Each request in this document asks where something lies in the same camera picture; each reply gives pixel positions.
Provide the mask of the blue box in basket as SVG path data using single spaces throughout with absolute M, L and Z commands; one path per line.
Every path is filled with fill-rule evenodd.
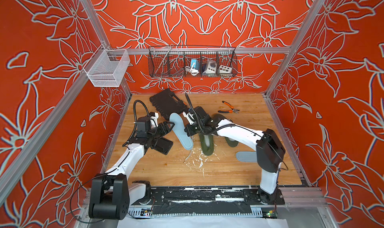
M 200 71 L 200 62 L 197 59 L 192 59 L 191 60 L 191 73 L 199 73 Z

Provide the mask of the orange handled pliers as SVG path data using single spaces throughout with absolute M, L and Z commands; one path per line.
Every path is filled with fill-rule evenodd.
M 221 113 L 221 114 L 231 114 L 231 113 L 238 114 L 240 112 L 240 110 L 234 108 L 234 106 L 232 106 L 230 103 L 228 103 L 226 101 L 222 101 L 222 103 L 225 104 L 226 106 L 228 106 L 229 108 L 227 110 L 219 110 L 218 113 Z

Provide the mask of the grey insole near right arm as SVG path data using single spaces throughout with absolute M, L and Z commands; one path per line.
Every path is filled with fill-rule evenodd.
M 257 152 L 237 152 L 236 159 L 243 163 L 257 163 Z

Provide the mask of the green canvas shoe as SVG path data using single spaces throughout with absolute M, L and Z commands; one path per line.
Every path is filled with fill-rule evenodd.
M 202 152 L 205 156 L 211 156 L 214 153 L 214 136 L 199 133 Z
M 221 120 L 224 120 L 226 119 L 225 116 L 221 115 L 221 114 L 214 114 L 213 115 L 213 122 L 214 123 L 219 123 Z M 226 139 L 226 142 L 227 144 L 231 147 L 231 148 L 235 148 L 238 146 L 239 142 L 236 141 L 236 140 L 233 140 L 233 139 L 230 139 L 228 137 L 225 137 Z

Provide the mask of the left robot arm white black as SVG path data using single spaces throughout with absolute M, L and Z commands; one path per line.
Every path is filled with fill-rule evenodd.
M 165 135 L 174 128 L 173 122 L 158 123 L 155 117 L 141 117 L 135 122 L 133 135 L 125 142 L 125 153 L 105 173 L 92 180 L 89 217 L 102 220 L 123 220 L 134 202 L 151 199 L 150 182 L 128 179 L 138 161 L 148 149 L 168 154 L 173 142 Z

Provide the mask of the clear plastic wall bin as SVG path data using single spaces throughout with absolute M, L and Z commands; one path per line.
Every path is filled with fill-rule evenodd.
M 84 70 L 94 87 L 117 88 L 121 85 L 130 61 L 127 51 L 124 51 L 120 60 L 112 61 L 107 51 L 99 50 Z

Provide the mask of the light blue insole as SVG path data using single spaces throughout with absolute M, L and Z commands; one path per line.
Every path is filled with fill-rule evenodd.
M 179 139 L 183 148 L 187 151 L 191 150 L 194 146 L 194 143 L 191 137 L 189 137 L 184 130 L 185 129 L 184 121 L 181 118 L 181 116 L 177 113 L 172 113 L 170 115 L 170 122 L 175 124 L 172 131 L 175 133 L 175 135 Z

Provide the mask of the white device in basket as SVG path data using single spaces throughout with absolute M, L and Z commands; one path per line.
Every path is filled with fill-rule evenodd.
M 204 74 L 212 75 L 212 74 L 216 74 L 216 71 L 217 71 L 217 63 L 215 61 L 208 61 L 206 64 L 206 69 L 204 71 Z

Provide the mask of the black tool case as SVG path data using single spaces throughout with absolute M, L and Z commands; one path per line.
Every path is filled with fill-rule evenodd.
M 170 120 L 172 113 L 180 115 L 188 111 L 188 106 L 170 89 L 165 89 L 151 96 L 149 100 L 166 121 Z

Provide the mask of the white dotted box in basket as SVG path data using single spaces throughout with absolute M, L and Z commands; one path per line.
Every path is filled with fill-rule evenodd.
M 225 77 L 231 76 L 232 75 L 232 70 L 233 70 L 232 67 L 220 65 L 219 66 L 219 75 L 220 76 L 225 76 Z

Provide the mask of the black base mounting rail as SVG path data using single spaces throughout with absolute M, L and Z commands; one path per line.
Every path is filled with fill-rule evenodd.
M 147 203 L 135 202 L 128 217 L 138 219 L 182 216 L 276 218 L 286 204 L 281 190 L 268 197 L 255 186 L 152 187 Z

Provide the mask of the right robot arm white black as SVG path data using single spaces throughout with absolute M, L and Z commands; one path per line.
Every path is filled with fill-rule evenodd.
M 275 131 L 246 128 L 221 114 L 211 117 L 201 107 L 189 109 L 183 116 L 189 122 L 185 128 L 188 136 L 201 134 L 224 137 L 232 143 L 238 142 L 251 148 L 256 154 L 256 163 L 262 169 L 259 185 L 262 194 L 271 196 L 277 191 L 279 172 L 284 163 L 286 150 Z

